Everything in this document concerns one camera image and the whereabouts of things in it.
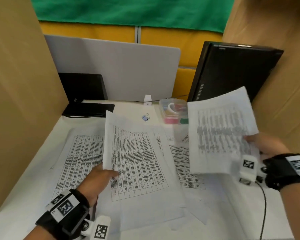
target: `gray panel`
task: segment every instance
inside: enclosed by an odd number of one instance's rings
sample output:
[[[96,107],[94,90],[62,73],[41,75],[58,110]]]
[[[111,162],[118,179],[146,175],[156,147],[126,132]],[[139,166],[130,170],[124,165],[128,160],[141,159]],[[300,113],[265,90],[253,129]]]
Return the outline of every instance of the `gray panel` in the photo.
[[[58,72],[101,74],[109,100],[171,97],[180,49],[45,35]]]

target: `green fabric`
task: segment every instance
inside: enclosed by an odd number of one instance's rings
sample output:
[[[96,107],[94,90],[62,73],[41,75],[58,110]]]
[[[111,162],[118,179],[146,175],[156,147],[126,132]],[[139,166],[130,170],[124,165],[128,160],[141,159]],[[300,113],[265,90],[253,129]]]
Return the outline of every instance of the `green fabric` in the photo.
[[[31,0],[41,21],[222,33],[234,0]]]

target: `plastic container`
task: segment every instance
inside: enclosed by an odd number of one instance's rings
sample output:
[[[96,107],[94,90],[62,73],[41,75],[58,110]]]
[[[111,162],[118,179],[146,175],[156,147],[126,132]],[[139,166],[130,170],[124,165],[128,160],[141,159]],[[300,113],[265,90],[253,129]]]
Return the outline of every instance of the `plastic container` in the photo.
[[[161,99],[160,111],[165,124],[188,124],[188,106],[182,99]]]

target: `black cable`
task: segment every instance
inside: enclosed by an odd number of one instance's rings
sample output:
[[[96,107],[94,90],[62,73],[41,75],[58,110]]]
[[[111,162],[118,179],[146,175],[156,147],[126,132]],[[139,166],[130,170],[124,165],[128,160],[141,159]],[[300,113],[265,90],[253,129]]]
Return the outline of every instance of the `black cable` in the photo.
[[[186,95],[181,95],[181,96],[177,96],[177,97],[167,97],[167,98],[163,98],[163,99],[176,99],[176,98],[181,98],[181,97],[184,97],[184,96],[188,96],[188,94],[186,94]],[[160,101],[160,100],[161,100],[161,99],[152,100],[152,101],[131,101],[131,102],[149,103],[149,102],[158,102],[158,101]]]
[[[102,117],[105,115],[106,115],[106,113],[96,113],[95,115],[92,115],[92,116],[71,116],[71,115],[66,115],[66,114],[64,114],[63,116],[72,118],[72,119],[83,119],[83,118]]]
[[[263,235],[263,229],[265,227],[265,222],[266,222],[266,213],[267,213],[267,198],[266,198],[266,194],[265,191],[263,190],[263,187],[256,181],[255,182],[257,185],[259,185],[259,187],[262,190],[263,193],[263,197],[264,197],[264,215],[263,215],[263,222],[262,222],[262,227],[261,227],[261,234],[260,234],[260,240],[262,240],[262,235]]]

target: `cardboard box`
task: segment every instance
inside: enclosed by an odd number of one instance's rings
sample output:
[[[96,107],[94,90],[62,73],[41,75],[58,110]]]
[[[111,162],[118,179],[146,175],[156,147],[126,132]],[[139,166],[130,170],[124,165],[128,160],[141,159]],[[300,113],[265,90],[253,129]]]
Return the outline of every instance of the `cardboard box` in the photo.
[[[284,50],[253,109],[260,131],[300,153],[300,0],[235,0],[222,41]]]
[[[0,206],[67,104],[30,0],[0,0]]]

